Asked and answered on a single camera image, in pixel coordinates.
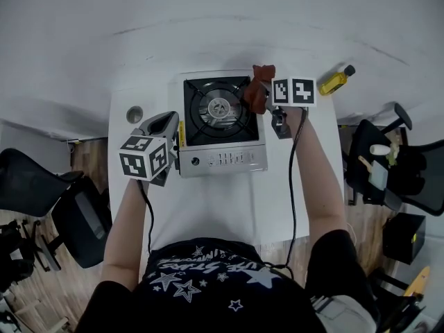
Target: person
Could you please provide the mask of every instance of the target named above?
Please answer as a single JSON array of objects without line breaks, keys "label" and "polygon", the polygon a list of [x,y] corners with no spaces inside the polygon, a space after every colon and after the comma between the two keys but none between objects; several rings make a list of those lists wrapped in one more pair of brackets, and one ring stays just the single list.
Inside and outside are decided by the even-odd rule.
[{"label": "person", "polygon": [[[286,113],[294,136],[301,109]],[[106,243],[101,282],[76,331],[271,323],[297,332],[375,332],[379,314],[347,231],[341,189],[308,119],[296,156],[312,244],[305,289],[264,265],[254,247],[212,238],[154,250],[138,282],[146,203],[130,180]]]}]

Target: wooden floor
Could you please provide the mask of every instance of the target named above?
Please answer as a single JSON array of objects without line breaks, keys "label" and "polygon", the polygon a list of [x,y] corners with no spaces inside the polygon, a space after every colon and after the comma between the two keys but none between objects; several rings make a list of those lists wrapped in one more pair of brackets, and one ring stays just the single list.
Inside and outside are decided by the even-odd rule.
[{"label": "wooden floor", "polygon": [[[347,149],[350,145],[351,129],[341,130],[340,136],[342,147]],[[393,133],[391,137],[400,138],[398,133]],[[104,140],[77,145],[72,156],[73,170],[83,170],[94,181],[99,191],[102,191],[108,187],[107,157],[107,142]],[[345,186],[345,203],[348,203],[350,194],[350,189]],[[382,226],[394,213],[386,207],[364,205],[361,199],[358,206],[347,206],[346,211],[349,232],[356,242],[359,261],[365,272],[369,274],[378,266],[384,266],[390,272],[394,261],[382,255]],[[0,224],[26,217],[0,210]],[[42,231],[49,239],[55,237],[56,229],[52,224],[51,215],[43,220]],[[258,246],[257,251],[266,262],[284,263],[289,243],[290,241],[286,241]],[[308,237],[296,240],[291,267],[295,280],[302,286],[305,285],[310,250]],[[58,249],[57,258],[62,267],[61,271],[46,273],[36,263],[34,274],[13,287],[11,294],[6,297],[14,310],[21,309],[36,299],[41,301],[35,309],[21,315],[34,332],[46,332],[65,316],[69,319],[70,329],[74,330],[99,280],[101,265],[82,269],[64,246]]]}]

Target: human arm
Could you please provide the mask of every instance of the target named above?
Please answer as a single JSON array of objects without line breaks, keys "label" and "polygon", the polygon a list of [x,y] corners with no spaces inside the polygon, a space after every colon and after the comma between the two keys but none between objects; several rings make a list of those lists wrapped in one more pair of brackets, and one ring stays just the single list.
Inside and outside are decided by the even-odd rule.
[{"label": "human arm", "polygon": [[139,281],[146,203],[136,180],[130,179],[108,235],[101,281],[133,290]]},{"label": "human arm", "polygon": [[[284,111],[291,135],[295,137],[302,110],[285,108]],[[310,241],[314,245],[328,232],[347,230],[347,222],[341,188],[308,118],[300,134],[296,156],[309,219]]]}]

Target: portable gas stove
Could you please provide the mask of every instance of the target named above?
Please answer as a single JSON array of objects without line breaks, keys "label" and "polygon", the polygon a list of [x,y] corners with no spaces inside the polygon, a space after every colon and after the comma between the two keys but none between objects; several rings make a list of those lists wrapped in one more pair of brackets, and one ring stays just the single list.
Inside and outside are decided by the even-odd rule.
[{"label": "portable gas stove", "polygon": [[181,74],[177,97],[179,163],[183,178],[267,169],[261,115],[242,100],[248,71]]}]

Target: black t-shirt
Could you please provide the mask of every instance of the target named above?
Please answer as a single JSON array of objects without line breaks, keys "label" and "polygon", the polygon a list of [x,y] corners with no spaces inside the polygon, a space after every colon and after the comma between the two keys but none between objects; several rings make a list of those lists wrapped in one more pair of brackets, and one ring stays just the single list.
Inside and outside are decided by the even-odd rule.
[{"label": "black t-shirt", "polygon": [[[245,324],[277,328],[288,320],[301,332],[325,332],[314,303],[333,296],[349,296],[378,320],[366,276],[344,230],[327,233],[314,245],[305,289],[266,267],[252,246],[197,238],[153,251],[133,292],[116,282],[100,283],[76,331],[176,330],[199,323],[205,323],[206,330],[238,330]],[[236,328],[236,323],[244,325]]]}]

